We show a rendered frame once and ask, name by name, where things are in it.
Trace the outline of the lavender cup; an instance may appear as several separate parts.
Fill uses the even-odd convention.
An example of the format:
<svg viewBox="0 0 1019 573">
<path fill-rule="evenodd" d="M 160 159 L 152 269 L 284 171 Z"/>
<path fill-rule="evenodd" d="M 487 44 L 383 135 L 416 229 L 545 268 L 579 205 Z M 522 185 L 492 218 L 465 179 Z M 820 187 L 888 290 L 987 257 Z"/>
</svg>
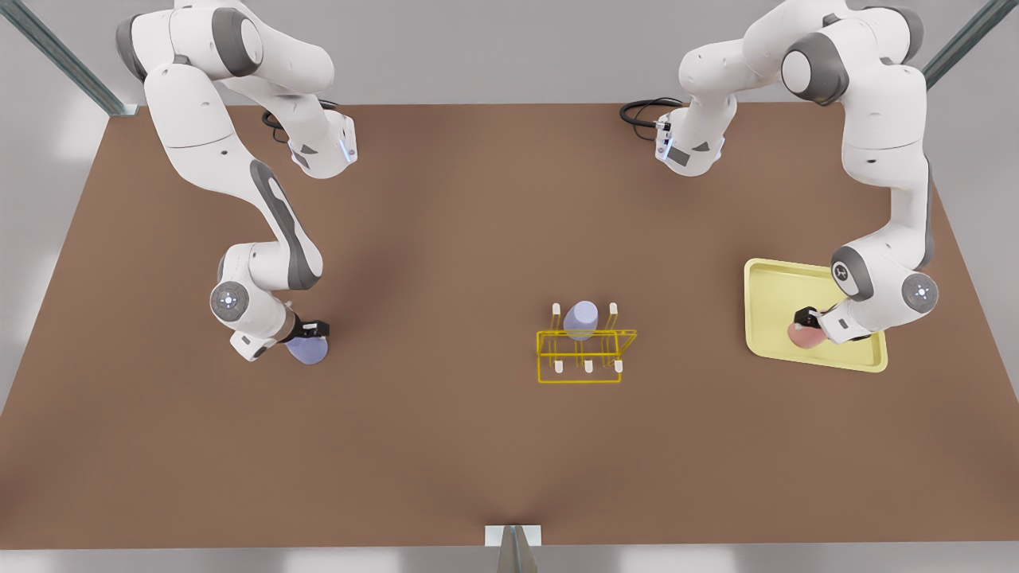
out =
<svg viewBox="0 0 1019 573">
<path fill-rule="evenodd" d="M 294 337 L 285 342 L 285 348 L 299 363 L 314 365 L 320 363 L 328 353 L 326 337 Z"/>
<path fill-rule="evenodd" d="M 599 322 L 597 305 L 590 301 L 581 301 L 564 316 L 564 330 L 573 341 L 586 341 L 593 337 Z"/>
</svg>

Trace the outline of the pale yellow tray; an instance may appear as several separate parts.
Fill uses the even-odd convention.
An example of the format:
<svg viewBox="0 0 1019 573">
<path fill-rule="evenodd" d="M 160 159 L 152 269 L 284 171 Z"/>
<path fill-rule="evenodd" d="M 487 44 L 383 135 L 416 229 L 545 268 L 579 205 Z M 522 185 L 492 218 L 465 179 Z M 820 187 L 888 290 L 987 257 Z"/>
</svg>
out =
<svg viewBox="0 0 1019 573">
<path fill-rule="evenodd" d="M 807 306 L 826 310 L 843 298 L 826 266 L 750 259 L 744 266 L 748 348 L 758 356 L 783 361 L 863 372 L 884 371 L 888 353 L 882 333 L 841 345 L 825 341 L 812 349 L 798 348 L 787 337 L 787 327 L 797 310 Z"/>
</svg>

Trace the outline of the silver frame post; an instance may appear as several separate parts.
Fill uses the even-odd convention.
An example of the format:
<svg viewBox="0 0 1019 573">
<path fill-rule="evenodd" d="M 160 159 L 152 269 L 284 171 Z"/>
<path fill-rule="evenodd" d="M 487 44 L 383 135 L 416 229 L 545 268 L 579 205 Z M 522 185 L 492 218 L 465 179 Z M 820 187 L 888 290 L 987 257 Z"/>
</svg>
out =
<svg viewBox="0 0 1019 573">
<path fill-rule="evenodd" d="M 540 525 L 487 525 L 484 545 L 499 548 L 496 573 L 539 573 L 532 546 L 542 545 Z"/>
<path fill-rule="evenodd" d="M 77 58 L 51 29 L 29 10 L 21 0 L 0 0 L 0 15 L 25 36 L 33 46 L 72 80 L 81 91 L 109 116 L 130 117 L 138 113 L 138 105 L 120 101 L 120 98 L 117 98 L 102 80 L 91 72 L 91 69 L 81 62 L 81 58 Z"/>
<path fill-rule="evenodd" d="M 922 69 L 930 91 L 990 30 L 1019 5 L 1019 0 L 987 0 Z"/>
</svg>

